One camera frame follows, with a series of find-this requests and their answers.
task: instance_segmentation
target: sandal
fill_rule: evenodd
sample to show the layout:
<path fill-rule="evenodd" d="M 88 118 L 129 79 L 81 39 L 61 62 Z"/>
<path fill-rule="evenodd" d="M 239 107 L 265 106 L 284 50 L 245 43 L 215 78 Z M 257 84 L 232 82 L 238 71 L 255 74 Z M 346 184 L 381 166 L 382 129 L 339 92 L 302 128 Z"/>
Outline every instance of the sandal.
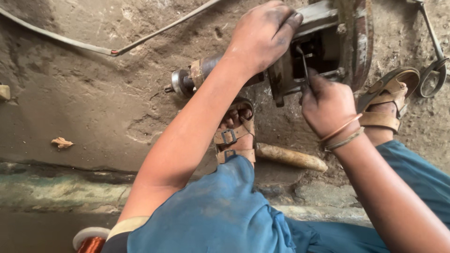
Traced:
<path fill-rule="evenodd" d="M 242 125 L 235 129 L 225 129 L 221 131 L 217 131 L 214 135 L 214 143 L 216 144 L 216 157 L 219 164 L 226 163 L 229 160 L 229 157 L 232 155 L 242 155 L 247 158 L 250 162 L 254 163 L 255 160 L 255 150 L 254 149 L 246 149 L 246 150 L 234 150 L 227 149 L 222 150 L 223 145 L 230 145 L 236 143 L 239 138 L 251 134 L 255 136 L 255 115 L 253 114 L 253 104 L 250 100 L 246 98 L 235 98 L 232 102 L 231 106 L 228 108 L 230 110 L 241 110 L 241 109 L 250 109 L 252 111 L 252 116 L 250 119 L 245 119 L 244 117 L 240 117 L 239 119 L 242 122 Z"/>
<path fill-rule="evenodd" d="M 419 85 L 420 74 L 415 68 L 397 68 L 383 76 L 369 90 L 360 97 L 358 101 L 357 113 L 362 113 L 360 124 L 365 126 L 388 127 L 397 134 L 400 128 L 400 118 L 405 114 L 407 105 L 405 99 L 408 98 Z M 406 84 L 407 91 L 402 88 L 400 82 Z M 394 102 L 397 107 L 396 117 L 391 117 L 384 113 L 367 112 L 371 105 Z"/>

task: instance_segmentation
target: dirty hand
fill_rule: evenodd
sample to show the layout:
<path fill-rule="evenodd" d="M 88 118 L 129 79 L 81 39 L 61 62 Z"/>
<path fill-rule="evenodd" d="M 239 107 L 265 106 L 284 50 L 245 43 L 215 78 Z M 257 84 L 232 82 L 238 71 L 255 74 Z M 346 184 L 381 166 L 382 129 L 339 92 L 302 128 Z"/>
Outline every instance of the dirty hand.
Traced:
<path fill-rule="evenodd" d="M 236 59 L 255 75 L 286 52 L 302 21 L 303 15 L 282 1 L 259 5 L 237 23 L 224 57 Z"/>
<path fill-rule="evenodd" d="M 308 68 L 311 88 L 305 86 L 301 112 L 319 138 L 331 134 L 356 116 L 355 99 L 348 85 L 330 81 Z M 354 132 L 360 127 L 358 121 L 344 131 Z"/>

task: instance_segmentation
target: wooden handle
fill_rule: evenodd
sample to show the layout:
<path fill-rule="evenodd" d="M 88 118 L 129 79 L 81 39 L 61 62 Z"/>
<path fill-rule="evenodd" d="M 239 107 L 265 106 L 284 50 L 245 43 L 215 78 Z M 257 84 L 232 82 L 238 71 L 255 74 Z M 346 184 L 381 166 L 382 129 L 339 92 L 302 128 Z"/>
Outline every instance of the wooden handle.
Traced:
<path fill-rule="evenodd" d="M 286 163 L 313 171 L 325 172 L 328 170 L 328 166 L 325 162 L 315 156 L 264 143 L 256 143 L 255 154 L 258 157 L 266 158 L 271 161 Z"/>

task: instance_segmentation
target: bracelet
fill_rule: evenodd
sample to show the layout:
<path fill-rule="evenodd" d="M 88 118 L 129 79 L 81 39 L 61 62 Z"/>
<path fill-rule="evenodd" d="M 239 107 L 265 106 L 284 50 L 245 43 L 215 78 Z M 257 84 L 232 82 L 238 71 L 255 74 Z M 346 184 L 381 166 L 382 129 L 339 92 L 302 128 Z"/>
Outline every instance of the bracelet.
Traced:
<path fill-rule="evenodd" d="M 363 132 L 364 132 L 364 127 L 360 127 L 358 131 L 352 133 L 349 137 L 347 137 L 347 139 L 345 139 L 343 141 L 339 141 L 338 143 L 335 143 L 335 144 L 325 146 L 324 150 L 325 150 L 325 152 L 331 152 L 331 150 L 333 150 L 333 149 L 342 147 L 343 145 L 348 144 L 349 142 L 354 140 L 356 137 L 360 136 L 360 134 L 362 134 Z"/>
<path fill-rule="evenodd" d="M 362 113 L 354 116 L 349 122 L 345 123 L 342 127 L 338 128 L 336 131 L 334 131 L 331 134 L 329 134 L 329 135 L 325 136 L 324 138 L 322 138 L 320 140 L 320 142 L 324 142 L 324 141 L 330 139 L 331 137 L 335 136 L 336 134 L 340 133 L 346 126 L 350 125 L 350 123 L 352 123 L 354 121 L 357 121 L 362 116 L 363 116 Z"/>

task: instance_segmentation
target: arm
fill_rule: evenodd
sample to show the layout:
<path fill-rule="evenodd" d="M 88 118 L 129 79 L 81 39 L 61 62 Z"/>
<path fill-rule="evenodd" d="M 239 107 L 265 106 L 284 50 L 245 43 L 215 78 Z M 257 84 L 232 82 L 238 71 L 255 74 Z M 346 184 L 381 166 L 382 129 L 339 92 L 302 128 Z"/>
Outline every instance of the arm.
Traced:
<path fill-rule="evenodd" d="M 322 138 L 356 115 L 351 89 L 310 73 L 302 112 Z M 359 129 L 356 121 L 330 140 L 343 140 Z M 395 173 L 365 134 L 334 154 L 358 194 L 375 229 L 393 252 L 450 252 L 450 231 Z"/>
<path fill-rule="evenodd" d="M 239 90 L 288 49 L 303 19 L 293 13 L 271 1 L 242 17 L 222 59 L 148 153 L 119 221 L 150 216 L 186 186 Z"/>

